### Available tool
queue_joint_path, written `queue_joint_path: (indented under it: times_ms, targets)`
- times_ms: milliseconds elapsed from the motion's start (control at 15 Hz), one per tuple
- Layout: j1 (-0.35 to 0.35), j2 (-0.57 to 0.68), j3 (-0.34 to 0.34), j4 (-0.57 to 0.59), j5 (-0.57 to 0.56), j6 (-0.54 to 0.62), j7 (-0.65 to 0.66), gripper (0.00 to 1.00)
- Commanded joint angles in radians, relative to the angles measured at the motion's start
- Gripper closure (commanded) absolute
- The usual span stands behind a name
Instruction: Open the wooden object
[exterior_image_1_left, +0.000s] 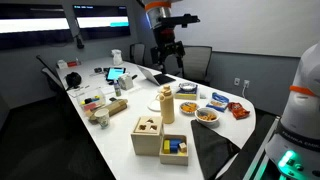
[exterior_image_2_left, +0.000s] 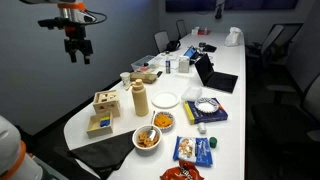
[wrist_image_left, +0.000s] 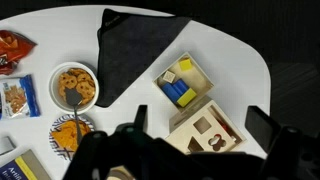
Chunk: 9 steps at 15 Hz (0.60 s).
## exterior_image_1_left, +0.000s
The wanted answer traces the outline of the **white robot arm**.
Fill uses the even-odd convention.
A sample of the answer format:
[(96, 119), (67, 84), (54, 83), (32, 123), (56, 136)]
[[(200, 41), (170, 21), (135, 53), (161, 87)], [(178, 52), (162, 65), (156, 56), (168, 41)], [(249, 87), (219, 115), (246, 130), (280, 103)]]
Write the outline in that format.
[(176, 57), (178, 66), (183, 67), (182, 58), (185, 55), (181, 41), (175, 40), (174, 28), (180, 25), (186, 28), (191, 23), (198, 23), (197, 15), (184, 14), (171, 16), (171, 5), (181, 0), (136, 0), (145, 10), (149, 26), (153, 31), (157, 47), (157, 64), (163, 74), (166, 73), (164, 62), (169, 55)]

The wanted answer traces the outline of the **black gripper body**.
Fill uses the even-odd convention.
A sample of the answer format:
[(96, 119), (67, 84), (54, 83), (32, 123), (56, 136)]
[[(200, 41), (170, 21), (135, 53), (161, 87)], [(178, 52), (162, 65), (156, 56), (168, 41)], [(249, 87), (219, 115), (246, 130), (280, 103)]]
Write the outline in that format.
[(175, 41), (175, 34), (172, 28), (156, 28), (153, 34), (157, 46), (151, 50), (152, 58), (157, 60), (157, 65), (161, 71), (165, 71), (164, 62), (169, 55), (174, 55), (179, 68), (183, 67), (182, 57), (185, 55), (181, 41)]

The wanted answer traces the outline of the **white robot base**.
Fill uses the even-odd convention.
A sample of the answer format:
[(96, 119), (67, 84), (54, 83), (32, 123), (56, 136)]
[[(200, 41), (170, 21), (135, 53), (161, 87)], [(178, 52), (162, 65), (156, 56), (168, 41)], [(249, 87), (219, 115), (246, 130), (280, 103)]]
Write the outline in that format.
[(303, 53), (289, 90), (266, 155), (287, 178), (320, 180), (320, 42)]

